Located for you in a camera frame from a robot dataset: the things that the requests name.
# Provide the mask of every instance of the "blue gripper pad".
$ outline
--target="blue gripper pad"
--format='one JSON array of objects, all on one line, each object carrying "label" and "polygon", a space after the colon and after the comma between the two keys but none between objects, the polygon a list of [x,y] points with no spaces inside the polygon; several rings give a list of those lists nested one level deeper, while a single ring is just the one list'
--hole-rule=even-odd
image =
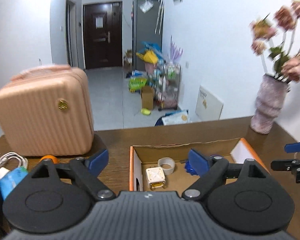
[{"label": "blue gripper pad", "polygon": [[297,153],[300,152],[300,142],[299,143],[290,143],[284,147],[286,153]]},{"label": "blue gripper pad", "polygon": [[85,166],[89,172],[98,177],[101,171],[108,165],[109,152],[106,149],[99,151],[85,161]]},{"label": "blue gripper pad", "polygon": [[195,149],[191,149],[189,151],[188,159],[191,167],[200,177],[207,173],[212,166],[212,160],[210,159],[210,157],[205,157]]}]

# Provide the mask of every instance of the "brown door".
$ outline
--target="brown door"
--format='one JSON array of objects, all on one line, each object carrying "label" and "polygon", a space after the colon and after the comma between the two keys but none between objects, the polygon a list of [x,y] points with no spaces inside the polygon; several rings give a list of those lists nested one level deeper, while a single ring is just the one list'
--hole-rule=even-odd
[{"label": "brown door", "polygon": [[122,2],[83,6],[86,69],[122,66]]}]

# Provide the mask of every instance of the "cardboard box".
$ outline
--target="cardboard box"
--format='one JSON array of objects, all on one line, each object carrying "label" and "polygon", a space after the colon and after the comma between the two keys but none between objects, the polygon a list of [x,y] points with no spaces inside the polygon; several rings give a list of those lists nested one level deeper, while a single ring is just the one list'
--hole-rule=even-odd
[{"label": "cardboard box", "polygon": [[150,86],[144,86],[141,89],[142,108],[153,109],[154,90]]},{"label": "cardboard box", "polygon": [[128,50],[127,50],[127,52],[126,52],[126,57],[132,59],[132,49],[128,49]]},{"label": "cardboard box", "polygon": [[123,60],[123,70],[126,73],[129,73],[132,71],[132,62],[130,63],[127,58],[124,58],[124,60]]},{"label": "cardboard box", "polygon": [[[191,148],[205,155],[222,155],[230,163],[243,163],[245,159],[253,158],[266,169],[264,163],[244,138],[180,145],[131,146],[130,191],[149,191],[146,169],[157,167],[159,159],[170,157],[176,162],[174,172],[166,176],[165,189],[156,188],[154,191],[177,191],[181,196],[182,192],[199,179],[199,176],[192,176],[187,173],[184,169],[185,164],[182,163],[188,158],[188,152]],[[227,183],[234,181],[236,179],[228,179]]]}]

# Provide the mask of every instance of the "tiled floor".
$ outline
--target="tiled floor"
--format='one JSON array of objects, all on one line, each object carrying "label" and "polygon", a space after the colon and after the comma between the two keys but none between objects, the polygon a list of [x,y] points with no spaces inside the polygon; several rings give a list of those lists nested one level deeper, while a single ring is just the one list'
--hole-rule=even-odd
[{"label": "tiled floor", "polygon": [[129,79],[123,75],[120,67],[87,70],[95,130],[154,126],[170,112],[155,109],[149,116],[141,114],[140,94],[129,92]]}]

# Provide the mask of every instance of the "white electrical panel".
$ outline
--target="white electrical panel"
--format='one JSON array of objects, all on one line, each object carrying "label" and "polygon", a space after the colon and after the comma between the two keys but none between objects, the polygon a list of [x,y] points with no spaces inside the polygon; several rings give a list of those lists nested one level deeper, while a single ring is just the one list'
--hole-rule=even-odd
[{"label": "white electrical panel", "polygon": [[200,86],[195,113],[202,121],[219,120],[223,103],[211,92]]}]

